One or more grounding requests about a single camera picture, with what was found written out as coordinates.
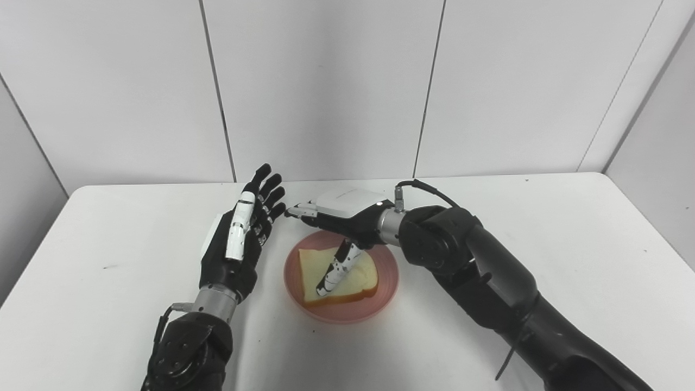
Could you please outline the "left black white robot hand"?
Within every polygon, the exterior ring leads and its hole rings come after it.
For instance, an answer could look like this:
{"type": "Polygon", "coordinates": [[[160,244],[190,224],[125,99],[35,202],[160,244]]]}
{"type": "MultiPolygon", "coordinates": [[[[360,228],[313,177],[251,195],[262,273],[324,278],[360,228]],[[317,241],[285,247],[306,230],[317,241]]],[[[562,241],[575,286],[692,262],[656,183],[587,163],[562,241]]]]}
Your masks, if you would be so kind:
{"type": "Polygon", "coordinates": [[[246,183],[234,208],[221,215],[202,255],[200,287],[222,286],[237,304],[251,294],[262,248],[273,224],[286,211],[281,181],[281,175],[264,163],[246,183]]]}

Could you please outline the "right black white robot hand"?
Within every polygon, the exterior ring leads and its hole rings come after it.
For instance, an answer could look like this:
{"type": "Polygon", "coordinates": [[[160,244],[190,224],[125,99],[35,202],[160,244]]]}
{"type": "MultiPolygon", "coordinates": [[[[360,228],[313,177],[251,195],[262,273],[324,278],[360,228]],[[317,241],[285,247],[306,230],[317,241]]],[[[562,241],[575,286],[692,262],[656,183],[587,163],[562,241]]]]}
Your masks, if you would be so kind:
{"type": "Polygon", "coordinates": [[[395,206],[382,193],[338,188],[285,211],[285,216],[344,238],[325,275],[316,285],[318,297],[332,294],[358,264],[365,250],[386,243],[382,238],[382,218],[395,206]]]}

